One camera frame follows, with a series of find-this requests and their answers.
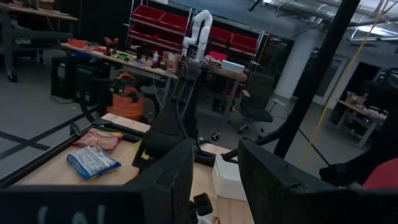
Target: concrete floor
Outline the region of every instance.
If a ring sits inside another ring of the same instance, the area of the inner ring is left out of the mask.
[[[48,55],[62,55],[60,52],[45,53]],[[24,139],[30,139],[72,117],[81,113],[79,106],[76,103],[69,105],[60,105],[50,99],[50,60],[46,58],[46,65],[39,65],[37,62],[30,60],[19,60],[16,68],[19,75],[19,83],[10,83],[4,70],[0,73],[0,131],[9,133]],[[276,106],[272,114],[275,116],[273,123],[260,124],[264,128],[264,133],[267,134],[276,130],[290,113],[293,103],[289,103],[286,107]],[[315,129],[317,122],[322,113],[322,107],[312,105],[301,124],[301,130],[308,137],[311,136]],[[212,118],[205,115],[198,115],[198,128],[200,136],[205,139],[210,139],[213,131],[218,126],[218,118]],[[84,127],[88,125],[88,121],[83,118],[79,120],[78,125]],[[235,149],[238,145],[239,139],[247,137],[256,139],[255,131],[249,129],[244,134],[237,134],[237,123],[224,124],[221,128],[220,140],[213,144],[226,147],[228,149]],[[60,131],[50,135],[49,137],[39,141],[41,144],[53,146],[54,144],[65,139],[69,134],[69,129],[64,128]],[[336,162],[348,161],[364,151],[357,147],[350,145],[355,140],[336,130],[334,125],[325,122],[319,134],[319,138],[315,143],[316,147],[332,164]],[[263,146],[265,149],[273,151],[277,142],[272,142]],[[0,157],[4,151],[16,146],[17,144],[0,138]],[[304,150],[308,145],[308,141],[300,133],[297,133],[293,144],[286,156],[286,160],[293,165],[300,166],[302,163]],[[18,168],[27,161],[33,159],[43,151],[33,149],[31,147],[24,148],[11,154],[5,158],[0,159],[0,177],[6,175],[8,172]],[[310,150],[307,165],[303,168],[307,172],[318,176],[319,168],[325,167],[326,164],[321,160],[314,150]]]

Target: office chair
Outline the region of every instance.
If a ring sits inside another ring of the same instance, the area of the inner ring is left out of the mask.
[[[243,123],[238,130],[238,134],[242,134],[244,130],[252,126],[258,132],[258,138],[261,138],[264,130],[262,128],[258,130],[254,124],[259,122],[272,123],[274,120],[271,115],[272,110],[276,105],[285,106],[285,104],[275,98],[269,101],[274,94],[274,77],[252,73],[249,79],[246,89],[242,91],[236,104],[236,109],[243,116]]]

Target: white robotic arm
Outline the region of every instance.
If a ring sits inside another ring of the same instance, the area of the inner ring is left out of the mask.
[[[200,31],[200,26],[203,21],[205,21],[205,25]],[[203,59],[212,23],[213,23],[213,16],[211,16],[208,10],[203,10],[202,12],[199,12],[193,18],[192,35],[191,37],[184,37],[184,40],[182,42],[184,48],[183,54],[187,52],[187,48],[189,48],[189,45],[196,44],[199,37],[198,51],[195,57],[195,61],[200,62]]]

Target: blue chip bag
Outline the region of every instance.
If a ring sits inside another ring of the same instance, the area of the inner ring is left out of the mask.
[[[67,161],[84,180],[101,177],[111,170],[120,167],[106,151],[98,146],[86,146],[67,156]]]

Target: red snack bag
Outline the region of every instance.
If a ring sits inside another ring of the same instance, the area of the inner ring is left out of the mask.
[[[122,140],[123,134],[109,133],[96,128],[90,129],[83,137],[73,143],[74,146],[99,146],[100,148],[112,151]]]

